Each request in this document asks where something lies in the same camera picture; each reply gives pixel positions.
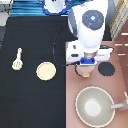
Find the small yellow plate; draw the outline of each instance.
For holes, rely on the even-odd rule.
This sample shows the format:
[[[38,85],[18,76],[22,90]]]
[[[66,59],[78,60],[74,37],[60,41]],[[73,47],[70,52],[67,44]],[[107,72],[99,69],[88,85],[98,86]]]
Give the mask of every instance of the small yellow plate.
[[[36,73],[41,80],[47,81],[55,76],[56,68],[51,62],[43,62],[37,67]]]

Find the white spoon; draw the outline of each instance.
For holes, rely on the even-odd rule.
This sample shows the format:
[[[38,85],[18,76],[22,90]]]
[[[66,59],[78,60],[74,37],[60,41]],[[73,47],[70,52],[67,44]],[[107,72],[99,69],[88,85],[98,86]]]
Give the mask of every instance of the white spoon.
[[[20,70],[22,68],[23,62],[21,61],[22,49],[18,48],[17,58],[12,64],[14,70]]]

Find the black mat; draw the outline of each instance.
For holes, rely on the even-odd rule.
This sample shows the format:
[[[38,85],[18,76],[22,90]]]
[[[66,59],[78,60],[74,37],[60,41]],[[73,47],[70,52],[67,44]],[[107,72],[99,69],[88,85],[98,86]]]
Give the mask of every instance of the black mat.
[[[98,71],[103,76],[112,76],[115,73],[115,68],[110,62],[101,62]]]
[[[1,49],[1,46],[2,46],[5,30],[6,30],[5,26],[0,26],[0,49]]]
[[[53,41],[67,17],[9,18],[0,51],[0,128],[66,128],[66,69],[56,66],[47,82],[36,76],[37,66],[54,63]],[[65,64],[65,42],[75,40],[65,27],[58,37],[56,59]],[[12,69],[21,47],[23,68]]]

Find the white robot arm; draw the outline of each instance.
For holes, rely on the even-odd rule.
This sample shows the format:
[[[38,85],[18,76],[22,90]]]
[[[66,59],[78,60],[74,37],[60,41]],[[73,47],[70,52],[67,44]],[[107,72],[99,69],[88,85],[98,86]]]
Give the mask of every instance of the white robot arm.
[[[66,0],[44,0],[44,13],[47,15],[61,15],[67,11]]]
[[[68,43],[67,62],[80,61],[81,58],[87,60],[94,58],[93,63],[86,63],[86,65],[94,65],[97,61],[106,61],[110,58],[113,49],[100,48],[100,45],[104,35],[108,9],[114,8],[112,2],[112,0],[93,0],[74,6],[70,10],[68,14],[69,29],[78,40]],[[111,19],[114,15],[115,10],[111,12]]]

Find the bowl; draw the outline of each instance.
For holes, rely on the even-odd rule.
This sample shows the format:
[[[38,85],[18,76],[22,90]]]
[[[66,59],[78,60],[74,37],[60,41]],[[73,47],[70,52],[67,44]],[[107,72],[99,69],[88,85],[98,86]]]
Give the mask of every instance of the bowl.
[[[112,97],[99,87],[87,87],[76,98],[76,112],[87,125],[95,128],[105,127],[114,118],[115,109]]]

